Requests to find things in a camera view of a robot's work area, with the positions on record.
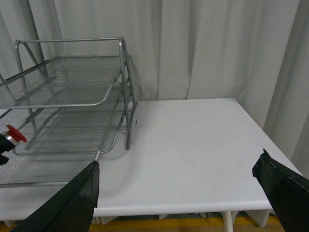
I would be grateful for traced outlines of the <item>black right gripper finger holding button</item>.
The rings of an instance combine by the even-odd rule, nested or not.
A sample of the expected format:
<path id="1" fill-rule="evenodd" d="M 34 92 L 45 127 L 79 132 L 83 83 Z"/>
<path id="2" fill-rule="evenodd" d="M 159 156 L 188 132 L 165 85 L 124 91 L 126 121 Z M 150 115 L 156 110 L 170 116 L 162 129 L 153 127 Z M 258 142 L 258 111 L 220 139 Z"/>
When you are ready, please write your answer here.
<path id="1" fill-rule="evenodd" d="M 0 165 L 5 165 L 9 161 L 9 158 L 3 155 L 4 152 L 6 152 L 6 146 L 4 143 L 1 143 L 0 144 Z"/>

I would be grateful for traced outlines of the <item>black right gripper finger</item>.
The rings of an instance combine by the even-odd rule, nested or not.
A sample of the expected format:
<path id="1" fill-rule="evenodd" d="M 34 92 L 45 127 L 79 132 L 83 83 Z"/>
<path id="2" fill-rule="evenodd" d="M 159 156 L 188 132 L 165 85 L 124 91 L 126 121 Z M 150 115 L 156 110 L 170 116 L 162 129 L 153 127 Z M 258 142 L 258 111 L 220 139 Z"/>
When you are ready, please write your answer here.
<path id="1" fill-rule="evenodd" d="M 99 163 L 91 162 L 14 232 L 87 232 L 99 196 Z"/>
<path id="2" fill-rule="evenodd" d="M 264 149 L 252 168 L 286 232 L 309 230 L 309 180 L 273 159 Z"/>

